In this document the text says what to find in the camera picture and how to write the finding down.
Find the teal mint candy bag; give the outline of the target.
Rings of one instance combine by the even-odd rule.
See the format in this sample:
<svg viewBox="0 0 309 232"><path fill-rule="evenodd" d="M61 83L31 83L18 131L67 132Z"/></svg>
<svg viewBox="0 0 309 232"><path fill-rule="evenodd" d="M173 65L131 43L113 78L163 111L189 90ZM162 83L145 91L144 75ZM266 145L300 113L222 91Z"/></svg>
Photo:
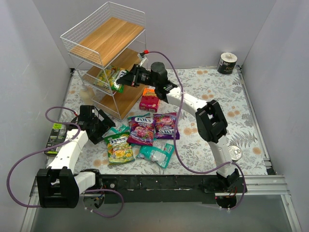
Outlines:
<svg viewBox="0 0 309 232"><path fill-rule="evenodd" d="M115 135L115 134L119 134L119 133L123 133L123 132L127 132L129 130L129 126L128 125L124 125L124 124L119 124L115 127L111 127L109 129L109 131L104 135L104 137L110 136L110 135Z"/></svg>
<svg viewBox="0 0 309 232"><path fill-rule="evenodd" d="M174 145L165 140L154 140L153 146L141 146L136 158L156 163L161 168L166 169L173 152Z"/></svg>

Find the green yellow Fox's candy bag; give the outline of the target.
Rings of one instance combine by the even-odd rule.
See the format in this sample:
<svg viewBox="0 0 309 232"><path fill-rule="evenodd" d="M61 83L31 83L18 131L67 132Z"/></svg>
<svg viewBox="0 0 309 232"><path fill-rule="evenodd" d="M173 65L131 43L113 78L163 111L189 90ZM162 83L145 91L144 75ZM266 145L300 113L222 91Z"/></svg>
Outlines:
<svg viewBox="0 0 309 232"><path fill-rule="evenodd" d="M97 85L108 88L109 84L112 91L123 93L124 85L118 84L117 80L128 73L128 70L117 66L110 65L105 70L102 70L97 75Z"/></svg>
<svg viewBox="0 0 309 232"><path fill-rule="evenodd" d="M135 160L132 146L127 142L129 132L113 134L104 138L110 165L125 164Z"/></svg>

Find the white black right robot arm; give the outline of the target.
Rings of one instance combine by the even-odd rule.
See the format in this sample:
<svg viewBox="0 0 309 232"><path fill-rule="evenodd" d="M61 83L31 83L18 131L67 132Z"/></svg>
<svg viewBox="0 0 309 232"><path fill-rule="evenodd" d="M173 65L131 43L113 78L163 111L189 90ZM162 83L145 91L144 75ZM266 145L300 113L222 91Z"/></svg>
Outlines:
<svg viewBox="0 0 309 232"><path fill-rule="evenodd" d="M198 134L211 148L219 186L223 190L234 188L239 171L228 150L227 120L217 101L204 101L186 94L181 83L174 84L169 81L168 72L162 62L154 62L149 71L135 64L128 73L119 77L117 83L132 87L141 84L152 86L160 100L178 106L180 110L194 116Z"/></svg>

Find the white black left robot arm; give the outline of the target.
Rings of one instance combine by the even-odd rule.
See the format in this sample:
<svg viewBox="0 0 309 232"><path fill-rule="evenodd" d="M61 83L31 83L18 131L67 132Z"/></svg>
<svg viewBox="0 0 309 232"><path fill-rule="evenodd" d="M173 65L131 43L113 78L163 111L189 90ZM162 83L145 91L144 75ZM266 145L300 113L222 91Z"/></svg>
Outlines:
<svg viewBox="0 0 309 232"><path fill-rule="evenodd" d="M74 167L84 145L98 144L115 123L93 105L80 106L79 114L66 125L64 142L58 154L36 175L42 208L75 208L80 194L88 189L102 189L97 169L85 169L74 174Z"/></svg>

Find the red orange candy box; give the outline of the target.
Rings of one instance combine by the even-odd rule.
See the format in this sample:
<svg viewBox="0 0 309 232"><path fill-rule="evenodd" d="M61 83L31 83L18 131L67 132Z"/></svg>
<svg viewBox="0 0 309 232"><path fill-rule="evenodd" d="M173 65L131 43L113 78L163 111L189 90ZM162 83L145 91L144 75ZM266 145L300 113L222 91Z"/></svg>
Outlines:
<svg viewBox="0 0 309 232"><path fill-rule="evenodd" d="M155 90L151 88L145 88L139 103L139 109L157 113L159 103L160 99L157 97Z"/></svg>

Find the purple Fox's berries candy bag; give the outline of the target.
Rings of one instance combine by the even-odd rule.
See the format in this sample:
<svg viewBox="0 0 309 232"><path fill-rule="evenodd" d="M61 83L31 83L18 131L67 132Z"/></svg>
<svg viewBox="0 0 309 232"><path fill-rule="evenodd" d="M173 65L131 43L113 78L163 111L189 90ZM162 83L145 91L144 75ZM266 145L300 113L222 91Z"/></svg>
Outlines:
<svg viewBox="0 0 309 232"><path fill-rule="evenodd" d="M180 134L178 131L176 131L176 133L174 134L176 128L176 112L166 114L154 114L153 117L155 121L155 139L180 139Z"/></svg>
<svg viewBox="0 0 309 232"><path fill-rule="evenodd" d="M133 116L128 119L129 144L153 146L155 121L151 117Z"/></svg>

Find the cream liquid bottle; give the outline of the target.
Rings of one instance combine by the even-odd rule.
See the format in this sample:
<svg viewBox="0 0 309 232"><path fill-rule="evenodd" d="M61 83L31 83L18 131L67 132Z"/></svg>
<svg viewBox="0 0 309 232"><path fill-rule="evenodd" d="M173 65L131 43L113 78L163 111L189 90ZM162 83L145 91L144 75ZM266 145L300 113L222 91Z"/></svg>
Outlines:
<svg viewBox="0 0 309 232"><path fill-rule="evenodd" d="M80 89L80 97L84 102L84 105L93 105L92 98L95 96L95 93L90 86L82 85Z"/></svg>

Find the black green product box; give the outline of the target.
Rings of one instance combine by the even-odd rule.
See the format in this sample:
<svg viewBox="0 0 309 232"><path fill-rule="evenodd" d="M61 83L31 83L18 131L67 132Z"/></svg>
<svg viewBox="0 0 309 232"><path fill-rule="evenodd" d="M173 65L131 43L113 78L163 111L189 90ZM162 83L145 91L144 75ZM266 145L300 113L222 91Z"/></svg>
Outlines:
<svg viewBox="0 0 309 232"><path fill-rule="evenodd" d="M50 136L48 138L46 148L50 148L52 146L56 146L65 141L67 135L68 126L65 124L54 123ZM61 149L61 146L57 146L56 148L49 149L44 151L44 154L47 156L56 156Z"/></svg>

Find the floral patterned table mat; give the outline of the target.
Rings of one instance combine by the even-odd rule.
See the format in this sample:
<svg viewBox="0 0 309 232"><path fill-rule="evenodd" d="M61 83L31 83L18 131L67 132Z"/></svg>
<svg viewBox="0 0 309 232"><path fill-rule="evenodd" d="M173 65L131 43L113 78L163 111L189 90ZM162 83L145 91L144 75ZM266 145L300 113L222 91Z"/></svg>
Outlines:
<svg viewBox="0 0 309 232"><path fill-rule="evenodd" d="M131 108L123 139L127 153L113 153L118 135L94 144L85 131L68 132L66 143L77 152L73 174L266 174L236 73L167 69L162 81L152 76L141 83L145 87L161 101L157 113Z"/></svg>

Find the metal tin can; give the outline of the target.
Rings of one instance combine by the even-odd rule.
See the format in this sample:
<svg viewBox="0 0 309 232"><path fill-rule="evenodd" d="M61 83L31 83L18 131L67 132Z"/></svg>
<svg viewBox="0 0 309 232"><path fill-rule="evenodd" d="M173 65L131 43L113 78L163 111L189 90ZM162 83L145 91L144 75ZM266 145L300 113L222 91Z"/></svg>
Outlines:
<svg viewBox="0 0 309 232"><path fill-rule="evenodd" d="M243 156L242 150L236 145L229 145L228 151L233 162L239 161Z"/></svg>

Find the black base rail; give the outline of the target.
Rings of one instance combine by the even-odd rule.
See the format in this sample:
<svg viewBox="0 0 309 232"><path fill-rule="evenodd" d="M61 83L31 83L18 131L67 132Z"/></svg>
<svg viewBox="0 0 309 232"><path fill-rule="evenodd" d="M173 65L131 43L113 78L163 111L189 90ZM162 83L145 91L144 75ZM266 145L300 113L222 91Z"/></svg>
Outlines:
<svg viewBox="0 0 309 232"><path fill-rule="evenodd" d="M87 197L102 197L114 203L215 203L215 195L235 197L246 192L242 177L227 183L217 175L98 174L99 191Z"/></svg>

